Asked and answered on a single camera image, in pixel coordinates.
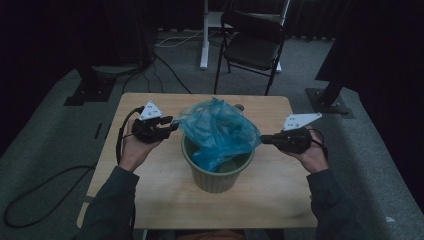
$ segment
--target blue plastic bag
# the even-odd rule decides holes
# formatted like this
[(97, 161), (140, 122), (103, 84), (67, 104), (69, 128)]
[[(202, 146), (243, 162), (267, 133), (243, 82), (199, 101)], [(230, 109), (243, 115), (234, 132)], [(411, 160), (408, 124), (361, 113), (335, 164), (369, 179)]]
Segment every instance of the blue plastic bag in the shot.
[(215, 172), (222, 163), (261, 144), (259, 130), (242, 111), (216, 98), (184, 109), (174, 121), (199, 147), (192, 160), (206, 171)]

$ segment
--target green pot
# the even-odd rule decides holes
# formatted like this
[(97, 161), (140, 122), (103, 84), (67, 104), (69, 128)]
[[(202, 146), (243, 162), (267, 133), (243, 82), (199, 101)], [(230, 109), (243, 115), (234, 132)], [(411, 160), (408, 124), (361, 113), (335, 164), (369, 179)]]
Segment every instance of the green pot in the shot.
[(181, 148), (185, 159), (190, 164), (194, 182), (199, 188), (209, 193), (222, 193), (232, 188), (240, 172), (250, 164), (255, 153), (252, 150), (249, 153), (240, 154), (222, 164), (217, 172), (209, 172), (198, 167), (191, 160), (191, 156), (199, 147), (185, 137), (185, 135), (182, 137)]

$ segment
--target sleeve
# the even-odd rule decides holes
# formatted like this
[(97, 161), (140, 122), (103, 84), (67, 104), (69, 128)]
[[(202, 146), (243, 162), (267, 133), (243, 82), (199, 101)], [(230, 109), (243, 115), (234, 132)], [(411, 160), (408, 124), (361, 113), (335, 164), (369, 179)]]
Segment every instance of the sleeve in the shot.
[(334, 173), (324, 170), (307, 177), (311, 208), (318, 220), (316, 239), (366, 239), (356, 216), (356, 204), (342, 190)]
[(128, 239), (139, 177), (116, 166), (85, 213), (74, 239)]

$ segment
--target black base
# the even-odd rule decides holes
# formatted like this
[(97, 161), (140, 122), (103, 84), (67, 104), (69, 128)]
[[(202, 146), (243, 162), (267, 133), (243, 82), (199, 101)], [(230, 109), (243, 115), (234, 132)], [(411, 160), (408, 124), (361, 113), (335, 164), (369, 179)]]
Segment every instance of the black base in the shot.
[(353, 115), (352, 109), (346, 107), (340, 96), (337, 97), (333, 105), (325, 106), (321, 101), (324, 89), (306, 88), (305, 90), (315, 112), (340, 114), (343, 118), (355, 119), (355, 115)]
[(81, 82), (74, 95), (66, 99), (64, 106), (82, 106), (85, 102), (107, 102), (115, 82), (116, 78), (102, 79), (97, 90), (93, 92), (84, 92)]

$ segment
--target black chair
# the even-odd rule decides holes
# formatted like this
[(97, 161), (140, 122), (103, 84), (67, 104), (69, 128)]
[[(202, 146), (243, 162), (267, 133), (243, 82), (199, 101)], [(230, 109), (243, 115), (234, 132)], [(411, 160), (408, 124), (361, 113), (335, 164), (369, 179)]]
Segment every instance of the black chair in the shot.
[[(232, 27), (227, 30), (234, 32), (232, 39), (225, 29), (227, 25)], [(221, 16), (221, 32), (224, 39), (219, 53), (214, 94), (224, 57), (227, 60), (228, 72), (231, 72), (232, 66), (269, 77), (265, 91), (265, 95), (268, 95), (286, 38), (281, 23), (253, 14), (228, 11)]]

